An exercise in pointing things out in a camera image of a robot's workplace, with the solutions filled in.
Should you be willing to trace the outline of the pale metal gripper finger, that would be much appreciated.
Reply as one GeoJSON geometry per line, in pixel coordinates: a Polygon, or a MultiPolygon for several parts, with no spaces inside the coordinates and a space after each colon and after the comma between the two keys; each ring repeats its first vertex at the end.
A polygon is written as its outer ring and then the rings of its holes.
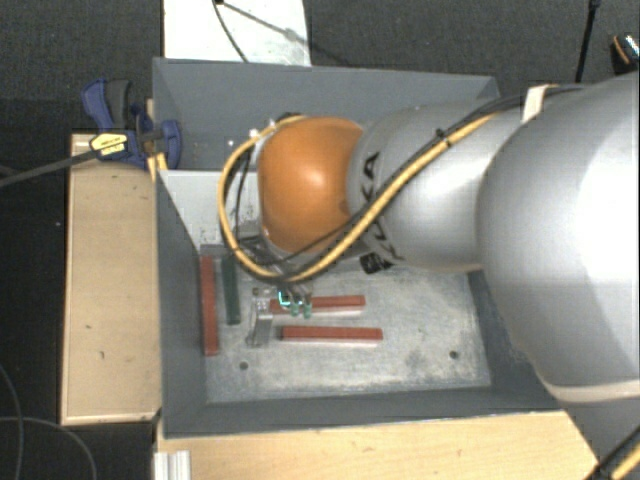
{"type": "Polygon", "coordinates": [[[252,289],[249,312],[249,329],[246,344],[249,347],[263,347],[271,336],[274,315],[270,309],[271,291],[269,288],[252,289]]]}

